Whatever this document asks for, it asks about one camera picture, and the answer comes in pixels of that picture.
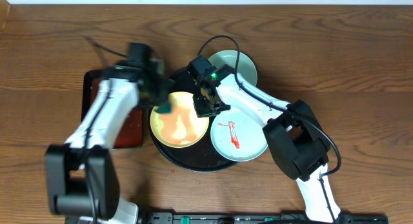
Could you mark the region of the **yellow plate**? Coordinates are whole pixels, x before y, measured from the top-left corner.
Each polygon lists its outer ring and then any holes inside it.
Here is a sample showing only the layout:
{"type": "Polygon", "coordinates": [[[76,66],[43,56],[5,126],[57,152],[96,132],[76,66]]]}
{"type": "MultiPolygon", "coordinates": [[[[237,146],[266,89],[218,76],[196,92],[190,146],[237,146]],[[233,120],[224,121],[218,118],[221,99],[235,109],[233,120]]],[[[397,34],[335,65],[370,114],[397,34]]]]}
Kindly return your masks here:
{"type": "Polygon", "coordinates": [[[171,113],[151,111],[150,129],[155,138],[172,148],[185,148],[197,143],[207,132],[209,118],[197,117],[193,94],[173,92],[169,94],[171,113]]]}

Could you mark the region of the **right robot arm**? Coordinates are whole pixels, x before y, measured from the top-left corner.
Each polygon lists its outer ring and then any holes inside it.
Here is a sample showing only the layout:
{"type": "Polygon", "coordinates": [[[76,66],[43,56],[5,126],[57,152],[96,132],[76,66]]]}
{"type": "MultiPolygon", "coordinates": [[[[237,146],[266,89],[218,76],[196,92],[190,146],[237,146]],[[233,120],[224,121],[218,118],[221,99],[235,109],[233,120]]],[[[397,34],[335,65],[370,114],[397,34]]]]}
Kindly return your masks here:
{"type": "Polygon", "coordinates": [[[199,117],[240,111],[261,126],[265,142],[279,169],[297,182],[311,221],[337,223],[341,213],[334,201],[328,175],[329,150],[336,144],[322,130],[312,109],[299,100],[290,104],[276,99],[245,80],[236,68],[216,68],[210,63],[187,67],[199,87],[194,106],[199,117]]]}

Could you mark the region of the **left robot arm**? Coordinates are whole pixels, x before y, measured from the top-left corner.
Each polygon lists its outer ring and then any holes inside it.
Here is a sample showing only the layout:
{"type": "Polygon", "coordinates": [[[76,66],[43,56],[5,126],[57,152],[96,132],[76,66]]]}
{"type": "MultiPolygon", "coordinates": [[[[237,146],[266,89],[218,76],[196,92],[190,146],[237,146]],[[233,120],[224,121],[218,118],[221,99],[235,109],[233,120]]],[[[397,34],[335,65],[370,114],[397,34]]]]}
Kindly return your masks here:
{"type": "Polygon", "coordinates": [[[139,207],[120,196],[110,151],[136,107],[167,106],[171,81],[160,59],[120,61],[101,73],[96,98],[75,132],[45,152],[51,213],[89,223],[137,223],[139,207]]]}

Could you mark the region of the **green orange sponge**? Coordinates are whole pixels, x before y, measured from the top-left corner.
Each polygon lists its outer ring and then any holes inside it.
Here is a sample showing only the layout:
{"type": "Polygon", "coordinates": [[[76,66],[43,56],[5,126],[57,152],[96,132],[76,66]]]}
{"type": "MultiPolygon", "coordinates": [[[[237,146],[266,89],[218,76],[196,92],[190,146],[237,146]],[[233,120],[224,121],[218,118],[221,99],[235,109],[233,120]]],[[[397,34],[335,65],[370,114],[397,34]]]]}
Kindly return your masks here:
{"type": "Polygon", "coordinates": [[[157,108],[154,108],[154,111],[157,112],[158,114],[170,114],[172,111],[172,105],[171,103],[168,101],[163,105],[160,105],[157,108]]]}

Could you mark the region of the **light blue plate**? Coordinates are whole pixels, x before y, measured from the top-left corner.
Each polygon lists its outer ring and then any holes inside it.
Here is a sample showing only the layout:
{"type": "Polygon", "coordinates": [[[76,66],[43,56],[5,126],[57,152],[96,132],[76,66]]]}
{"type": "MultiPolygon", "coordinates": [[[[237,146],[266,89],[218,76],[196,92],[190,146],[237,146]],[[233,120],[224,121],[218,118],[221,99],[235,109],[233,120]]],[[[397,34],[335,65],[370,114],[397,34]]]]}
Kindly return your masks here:
{"type": "Polygon", "coordinates": [[[215,150],[231,161],[250,161],[268,147],[262,127],[238,109],[216,116],[210,137],[215,150]]]}
{"type": "MultiPolygon", "coordinates": [[[[215,53],[208,58],[209,63],[216,68],[220,68],[223,65],[231,66],[235,68],[237,57],[236,50],[222,50],[215,53]]],[[[251,85],[257,85],[257,70],[256,66],[246,54],[240,53],[238,69],[237,71],[246,79],[251,85]]]]}

